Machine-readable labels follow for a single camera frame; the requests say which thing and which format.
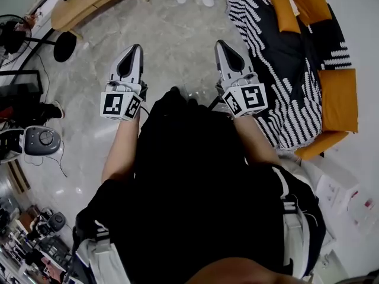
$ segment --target wooden desk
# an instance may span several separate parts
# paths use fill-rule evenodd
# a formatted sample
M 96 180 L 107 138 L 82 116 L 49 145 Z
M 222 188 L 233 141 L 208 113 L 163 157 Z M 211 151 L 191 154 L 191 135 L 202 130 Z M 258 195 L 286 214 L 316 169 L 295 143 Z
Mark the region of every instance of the wooden desk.
M 55 30 L 63 32 L 70 31 L 77 36 L 77 38 L 82 38 L 72 29 L 85 17 L 109 1 L 110 0 L 58 0 L 52 11 L 52 27 Z

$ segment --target black pole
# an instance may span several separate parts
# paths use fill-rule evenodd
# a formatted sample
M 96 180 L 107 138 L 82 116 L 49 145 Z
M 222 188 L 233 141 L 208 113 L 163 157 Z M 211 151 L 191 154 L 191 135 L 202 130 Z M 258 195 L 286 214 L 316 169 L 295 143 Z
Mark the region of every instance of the black pole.
M 55 45 L 55 42 L 52 42 L 52 41 L 49 41 L 49 40 L 36 39 L 36 38 L 28 38 L 28 37 L 26 37 L 25 40 L 29 40 L 31 42 L 38 42 L 38 43 Z

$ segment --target forearm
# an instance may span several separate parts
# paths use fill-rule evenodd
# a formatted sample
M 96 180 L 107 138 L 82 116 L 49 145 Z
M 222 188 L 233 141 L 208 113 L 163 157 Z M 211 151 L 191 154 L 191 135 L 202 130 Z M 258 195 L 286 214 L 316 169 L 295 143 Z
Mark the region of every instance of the forearm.
M 263 135 L 253 117 L 236 118 L 234 124 L 245 148 L 246 159 L 250 165 L 259 162 L 280 165 L 277 153 Z
M 123 180 L 133 172 L 139 132 L 139 115 L 132 121 L 121 121 L 118 126 L 107 161 L 102 171 L 101 182 L 107 179 Z

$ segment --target orange cushion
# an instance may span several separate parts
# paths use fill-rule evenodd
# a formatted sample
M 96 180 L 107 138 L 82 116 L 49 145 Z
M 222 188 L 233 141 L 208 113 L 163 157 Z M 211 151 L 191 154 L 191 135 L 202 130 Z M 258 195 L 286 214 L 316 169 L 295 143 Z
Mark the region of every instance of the orange cushion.
M 271 0 L 271 3 L 277 13 L 279 31 L 300 33 L 300 27 L 292 10 L 290 0 Z
M 325 0 L 293 0 L 300 12 L 299 18 L 305 25 L 332 19 Z
M 319 71 L 322 130 L 358 132 L 355 69 Z
M 347 131 L 325 131 L 318 135 L 311 145 L 298 149 L 295 154 L 304 160 L 309 160 L 340 142 L 348 134 Z

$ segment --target patterned throw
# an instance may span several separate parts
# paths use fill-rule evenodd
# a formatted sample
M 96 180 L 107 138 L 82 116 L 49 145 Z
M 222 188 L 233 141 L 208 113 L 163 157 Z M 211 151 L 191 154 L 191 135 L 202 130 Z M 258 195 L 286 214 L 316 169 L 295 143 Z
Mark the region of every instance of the patterned throw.
M 256 115 L 273 147 L 294 151 L 321 133 L 322 106 L 318 70 L 351 67 L 345 39 L 334 16 L 301 34 L 279 32 L 270 0 L 227 0 L 228 16 L 245 41 L 266 86 L 269 107 Z

